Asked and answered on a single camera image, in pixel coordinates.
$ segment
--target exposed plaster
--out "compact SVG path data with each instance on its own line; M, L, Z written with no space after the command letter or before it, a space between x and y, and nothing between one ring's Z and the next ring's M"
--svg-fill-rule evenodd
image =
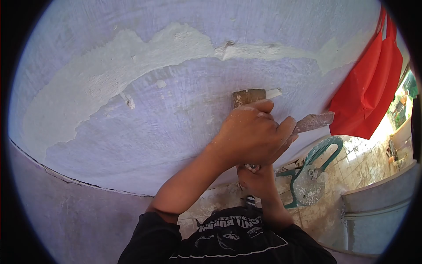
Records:
M140 76L166 66L205 57L216 57L222 61L231 58L311 58L317 61L324 75L355 61L361 52L355 49L356 45L368 41L372 34L359 32L341 48L332 38L321 50L312 53L281 43L227 42L215 49L208 36L179 23L169 24L147 43L134 31L121 30L105 46L73 58L55 73L26 110L22 124L23 140L29 154L43 162L48 147L74 139L76 127L112 97L120 94L124 99L126 97L127 105L134 108L133 100L128 102L128 96L122 93L126 86ZM157 86L163 88L166 84L159 80Z

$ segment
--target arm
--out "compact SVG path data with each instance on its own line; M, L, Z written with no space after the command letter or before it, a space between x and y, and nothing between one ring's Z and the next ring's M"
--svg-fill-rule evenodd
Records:
M291 137L287 144L290 145L295 139ZM293 217L283 206L278 194L272 165L262 167L255 174L242 165L238 167L238 176L244 188L248 189L252 195L261 198L262 219L271 230L277 233L294 223Z
M278 125L269 114L273 106L272 101L261 100L234 109L212 142L160 188L146 211L177 223L179 215L227 169L274 162L284 152L296 122L288 117Z

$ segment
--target plastic chair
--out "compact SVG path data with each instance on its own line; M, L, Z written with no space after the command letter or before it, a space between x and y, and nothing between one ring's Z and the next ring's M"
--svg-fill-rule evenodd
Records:
M321 156L331 144L337 145L337 150L327 159L327 161L317 168L313 162ZM293 201L286 204L285 208L295 208L298 206L308 206L315 204L324 195L325 180L318 179L327 166L337 157L343 147L343 140L338 136L331 136L322 140L314 146L305 158L302 168L296 173L296 169L277 173L276 176L292 176L290 191Z

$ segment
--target red bag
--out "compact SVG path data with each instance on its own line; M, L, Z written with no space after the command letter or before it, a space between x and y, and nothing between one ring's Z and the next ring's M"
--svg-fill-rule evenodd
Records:
M388 110L400 79L403 57L397 47L397 30L387 15L387 37L382 40L386 12L381 7L381 29L362 59L334 95L331 135L370 139Z

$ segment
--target hand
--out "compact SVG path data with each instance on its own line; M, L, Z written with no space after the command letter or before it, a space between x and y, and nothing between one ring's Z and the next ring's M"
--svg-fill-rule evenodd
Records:
M285 144L286 150L292 142L297 139L291 137ZM250 172L245 165L237 165L237 173L240 185L247 189L253 196L262 200L273 200L278 197L273 165L261 166L261 169L255 173Z
M292 117L280 125L270 115L274 103L260 100L234 109L223 122L220 132L209 144L228 168L236 164L272 164L297 135Z

